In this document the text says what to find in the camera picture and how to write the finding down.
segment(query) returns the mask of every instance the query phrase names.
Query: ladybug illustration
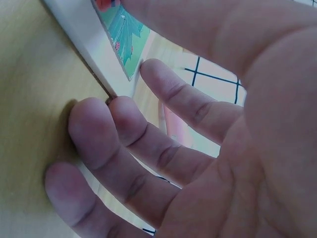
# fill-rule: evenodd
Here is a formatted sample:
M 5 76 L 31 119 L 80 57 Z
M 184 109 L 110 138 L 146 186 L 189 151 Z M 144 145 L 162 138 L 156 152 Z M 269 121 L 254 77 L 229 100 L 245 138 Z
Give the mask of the ladybug illustration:
M 110 7 L 118 6 L 120 0 L 96 0 L 96 4 L 100 11 L 106 11 Z

